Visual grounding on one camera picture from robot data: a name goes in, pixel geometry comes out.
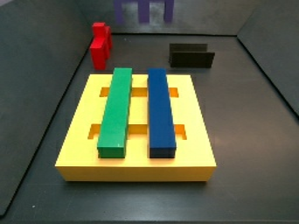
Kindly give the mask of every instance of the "purple block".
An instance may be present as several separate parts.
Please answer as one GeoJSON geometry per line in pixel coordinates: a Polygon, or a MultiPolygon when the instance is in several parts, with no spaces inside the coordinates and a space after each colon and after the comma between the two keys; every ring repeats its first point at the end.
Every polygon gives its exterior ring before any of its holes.
{"type": "Polygon", "coordinates": [[[116,23],[122,24],[122,3],[137,1],[137,19],[138,23],[149,23],[149,3],[164,1],[162,21],[170,23],[173,21],[173,0],[114,0],[116,23]]]}

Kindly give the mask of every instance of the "yellow base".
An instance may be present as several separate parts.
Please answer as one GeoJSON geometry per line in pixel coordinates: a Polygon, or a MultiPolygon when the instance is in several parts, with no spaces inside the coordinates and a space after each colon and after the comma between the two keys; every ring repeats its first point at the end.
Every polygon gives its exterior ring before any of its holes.
{"type": "Polygon", "coordinates": [[[98,158],[97,138],[110,74],[94,75],[80,98],[55,168],[66,181],[206,181],[216,168],[189,75],[166,75],[174,158],[149,158],[146,75],[133,75],[125,158],[98,158]]]}

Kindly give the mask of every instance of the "black block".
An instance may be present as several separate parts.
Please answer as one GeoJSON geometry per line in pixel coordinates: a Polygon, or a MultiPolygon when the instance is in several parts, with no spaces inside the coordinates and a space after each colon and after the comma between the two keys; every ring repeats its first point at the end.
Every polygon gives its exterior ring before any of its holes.
{"type": "Polygon", "coordinates": [[[210,68],[214,52],[206,44],[169,44],[170,67],[210,68]]]}

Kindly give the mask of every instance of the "toy block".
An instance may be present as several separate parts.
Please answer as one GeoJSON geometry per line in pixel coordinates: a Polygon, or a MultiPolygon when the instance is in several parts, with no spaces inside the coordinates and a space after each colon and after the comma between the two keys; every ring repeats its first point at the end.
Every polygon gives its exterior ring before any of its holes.
{"type": "Polygon", "coordinates": [[[92,25],[93,37],[106,37],[106,26],[105,23],[93,23],[92,25]]]}
{"type": "Polygon", "coordinates": [[[125,22],[124,17],[122,17],[122,3],[124,2],[132,2],[132,1],[113,0],[116,23],[120,25],[125,22]]]}
{"type": "Polygon", "coordinates": [[[130,85],[132,68],[116,68],[109,85],[105,112],[97,138],[100,158],[124,158],[126,154],[130,85]]]}
{"type": "Polygon", "coordinates": [[[173,21],[173,0],[164,1],[162,21],[170,23],[173,21]]]}
{"type": "Polygon", "coordinates": [[[137,20],[140,24],[149,23],[149,1],[137,0],[137,20]]]}
{"type": "Polygon", "coordinates": [[[146,89],[149,158],[173,158],[173,115],[164,69],[148,69],[146,89]]]}
{"type": "Polygon", "coordinates": [[[205,44],[169,44],[170,67],[210,68],[214,52],[205,44]]]}
{"type": "Polygon", "coordinates": [[[94,38],[97,38],[97,37],[105,38],[106,47],[108,47],[108,49],[110,49],[112,48],[112,38],[110,38],[109,26],[106,26],[105,23],[93,23],[92,31],[93,31],[94,38]]]}
{"type": "Polygon", "coordinates": [[[93,67],[97,70],[106,68],[106,48],[104,38],[94,38],[89,46],[93,67]]]}
{"type": "Polygon", "coordinates": [[[109,27],[105,23],[94,23],[92,25],[93,40],[89,46],[93,67],[104,70],[106,67],[105,60],[109,57],[109,49],[112,48],[112,38],[109,27]]]}
{"type": "Polygon", "coordinates": [[[132,75],[134,96],[129,103],[125,158],[98,157],[97,140],[112,76],[88,77],[54,165],[65,181],[208,181],[216,162],[188,74],[166,74],[174,158],[148,157],[146,74],[132,75]]]}

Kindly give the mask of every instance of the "gray floor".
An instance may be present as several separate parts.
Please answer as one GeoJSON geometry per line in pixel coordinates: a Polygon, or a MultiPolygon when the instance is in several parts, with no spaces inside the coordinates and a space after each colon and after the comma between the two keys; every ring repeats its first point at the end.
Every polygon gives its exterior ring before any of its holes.
{"type": "Polygon", "coordinates": [[[85,56],[3,221],[299,221],[299,122],[236,38],[113,36],[106,71],[190,74],[217,170],[204,183],[65,183],[53,168],[89,74],[85,56]],[[208,43],[210,69],[170,69],[169,43],[208,43]]]}

